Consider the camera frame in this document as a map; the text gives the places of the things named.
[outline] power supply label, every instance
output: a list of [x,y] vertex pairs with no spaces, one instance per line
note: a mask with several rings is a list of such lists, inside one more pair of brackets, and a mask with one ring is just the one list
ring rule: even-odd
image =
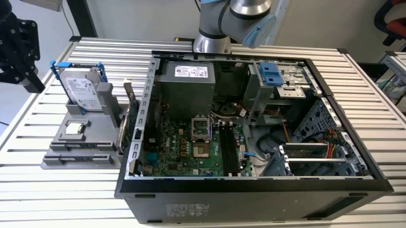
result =
[[208,213],[209,204],[166,204],[165,212],[168,217],[204,217]]
[[208,78],[205,66],[177,66],[174,68],[174,77],[203,77]]
[[68,77],[65,79],[77,105],[88,111],[100,111],[101,105],[93,83],[85,78]]

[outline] motherboard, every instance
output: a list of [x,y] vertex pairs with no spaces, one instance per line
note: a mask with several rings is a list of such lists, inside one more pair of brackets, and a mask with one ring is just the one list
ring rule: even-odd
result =
[[240,125],[228,125],[227,139],[223,139],[224,126],[209,124],[208,139],[195,139],[192,133],[205,134],[204,122],[162,122],[161,142],[157,152],[146,153],[144,176],[200,176],[224,177],[229,166],[236,167],[235,176],[251,176],[249,161],[243,157],[245,141]]

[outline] ram slot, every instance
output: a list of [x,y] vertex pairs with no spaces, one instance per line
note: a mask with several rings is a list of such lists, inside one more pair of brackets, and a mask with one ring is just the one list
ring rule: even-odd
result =
[[220,126],[220,148],[223,156],[223,170],[224,176],[237,176],[239,173],[239,164],[237,164],[237,155],[235,150],[235,141],[232,126]]

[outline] open computer tower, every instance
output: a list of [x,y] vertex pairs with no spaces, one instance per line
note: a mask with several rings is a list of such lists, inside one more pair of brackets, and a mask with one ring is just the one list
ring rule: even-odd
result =
[[392,191],[309,59],[152,52],[138,105],[140,223],[329,220]]

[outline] aluminum slatted table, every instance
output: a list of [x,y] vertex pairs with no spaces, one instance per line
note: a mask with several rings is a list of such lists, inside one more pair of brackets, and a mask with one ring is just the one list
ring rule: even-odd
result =
[[[191,51],[189,42],[82,38],[58,61],[102,62],[113,94],[126,102],[124,78],[141,95],[150,50]],[[349,122],[394,187],[394,193],[336,220],[307,223],[183,224],[181,227],[406,227],[406,119],[347,54],[335,49],[232,45],[232,53],[312,59]],[[30,95],[0,137],[0,227],[106,227],[137,224],[126,204],[113,199],[118,170],[42,170],[41,158],[66,112],[50,72],[45,91]]]

